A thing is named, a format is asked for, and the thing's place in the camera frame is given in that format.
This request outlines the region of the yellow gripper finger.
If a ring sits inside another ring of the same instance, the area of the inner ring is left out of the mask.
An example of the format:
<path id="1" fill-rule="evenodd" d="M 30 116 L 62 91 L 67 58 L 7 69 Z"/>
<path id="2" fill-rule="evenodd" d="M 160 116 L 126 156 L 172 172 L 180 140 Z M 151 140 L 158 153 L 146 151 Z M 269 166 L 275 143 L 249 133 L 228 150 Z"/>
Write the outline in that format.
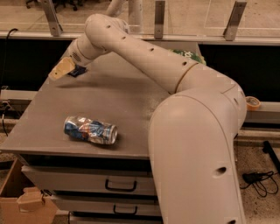
<path id="1" fill-rule="evenodd" d="M 59 61 L 59 63 L 48 74 L 48 77 L 56 81 L 62 78 L 64 75 L 72 72 L 75 69 L 75 64 L 70 57 L 65 57 Z"/>

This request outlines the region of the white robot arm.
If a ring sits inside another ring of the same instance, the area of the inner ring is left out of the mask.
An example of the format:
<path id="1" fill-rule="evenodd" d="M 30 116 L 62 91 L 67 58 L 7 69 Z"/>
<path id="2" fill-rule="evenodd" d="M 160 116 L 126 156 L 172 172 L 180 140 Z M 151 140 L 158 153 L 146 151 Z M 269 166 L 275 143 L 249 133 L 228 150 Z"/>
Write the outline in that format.
<path id="1" fill-rule="evenodd" d="M 116 53 L 169 93 L 150 119 L 150 163 L 164 224 L 245 224 L 234 139 L 247 114 L 231 78 L 130 36 L 127 25 L 90 16 L 84 33 L 49 73 L 53 80 Z"/>

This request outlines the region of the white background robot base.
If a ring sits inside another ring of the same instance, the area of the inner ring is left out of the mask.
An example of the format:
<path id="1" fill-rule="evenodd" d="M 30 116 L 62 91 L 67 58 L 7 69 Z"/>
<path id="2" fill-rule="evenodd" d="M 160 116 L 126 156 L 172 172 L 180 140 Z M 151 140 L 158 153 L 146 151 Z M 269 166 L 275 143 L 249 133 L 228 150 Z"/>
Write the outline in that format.
<path id="1" fill-rule="evenodd" d="M 143 0 L 110 0 L 106 15 L 116 18 L 122 13 L 123 4 L 129 2 L 129 28 L 132 33 L 143 31 Z"/>

